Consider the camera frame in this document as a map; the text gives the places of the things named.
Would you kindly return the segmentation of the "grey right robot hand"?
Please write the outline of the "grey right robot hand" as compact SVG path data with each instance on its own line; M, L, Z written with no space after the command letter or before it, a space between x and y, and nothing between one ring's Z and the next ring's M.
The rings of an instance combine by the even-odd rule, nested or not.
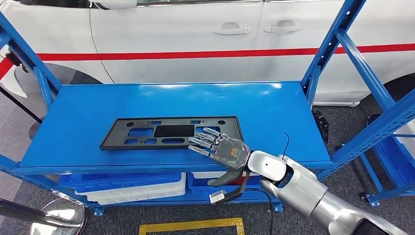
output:
M205 127L202 132L188 138L188 149L204 155L225 166L227 171L217 179L207 182L209 186L219 187L227 185L242 176L246 161L251 153L248 145L243 141Z

